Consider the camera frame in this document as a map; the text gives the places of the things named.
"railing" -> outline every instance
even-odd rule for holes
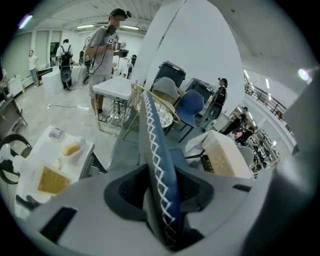
[[[283,119],[283,113],[287,110],[287,108],[282,105],[279,101],[277,101],[272,96],[269,96],[268,93],[265,91],[253,87],[251,85],[247,78],[244,76],[244,92],[248,95],[250,95],[252,98],[259,101],[261,104],[263,104],[267,109],[270,110],[272,114],[274,114],[285,126],[285,128],[291,133],[291,135],[294,137],[293,133],[291,132],[290,128],[288,127],[286,121]]]

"bread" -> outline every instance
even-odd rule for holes
[[[78,142],[72,142],[69,145],[66,145],[63,149],[62,149],[62,154],[65,156],[70,156],[75,152],[78,152],[81,149],[81,146]]]

